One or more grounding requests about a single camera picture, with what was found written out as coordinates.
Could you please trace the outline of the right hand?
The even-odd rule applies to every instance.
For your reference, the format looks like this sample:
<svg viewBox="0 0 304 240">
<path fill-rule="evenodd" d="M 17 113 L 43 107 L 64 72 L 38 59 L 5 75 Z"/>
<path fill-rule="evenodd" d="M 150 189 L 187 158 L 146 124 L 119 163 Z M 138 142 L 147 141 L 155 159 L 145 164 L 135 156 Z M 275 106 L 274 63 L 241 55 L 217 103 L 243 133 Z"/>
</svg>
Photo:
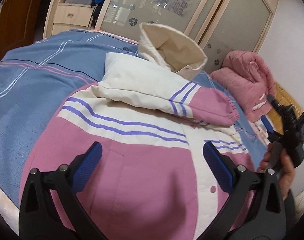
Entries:
<svg viewBox="0 0 304 240">
<path fill-rule="evenodd" d="M 273 150 L 273 144 L 268 144 L 267 151 L 265 152 L 264 157 L 259 164 L 259 168 L 257 169 L 257 172 L 264 172 L 265 170 L 268 169 L 268 165 L 271 160 L 272 150 Z M 280 169 L 278 172 L 279 188 L 281 190 L 283 200 L 286 200 L 295 178 L 295 168 L 290 156 L 287 154 L 285 149 L 282 150 L 279 161 L 280 161 Z"/>
</svg>

